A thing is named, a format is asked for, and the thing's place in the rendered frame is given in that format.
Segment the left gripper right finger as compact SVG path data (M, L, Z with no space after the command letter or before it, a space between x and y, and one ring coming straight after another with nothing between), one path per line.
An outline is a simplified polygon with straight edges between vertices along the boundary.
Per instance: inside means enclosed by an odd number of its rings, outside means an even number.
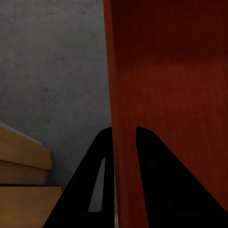
M228 228L228 213L152 131L136 148L149 228Z

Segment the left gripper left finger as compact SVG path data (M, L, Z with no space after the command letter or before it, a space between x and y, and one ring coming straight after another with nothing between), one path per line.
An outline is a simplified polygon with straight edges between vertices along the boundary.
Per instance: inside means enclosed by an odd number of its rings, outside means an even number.
M88 212L104 157L102 209ZM43 228L114 228L114 183L113 136L108 127L95 137Z

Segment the storage box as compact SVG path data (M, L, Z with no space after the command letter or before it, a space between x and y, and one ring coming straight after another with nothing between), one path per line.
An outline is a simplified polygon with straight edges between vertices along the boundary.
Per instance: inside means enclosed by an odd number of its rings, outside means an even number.
M149 228L137 126L228 213L228 0L103 0L119 228Z

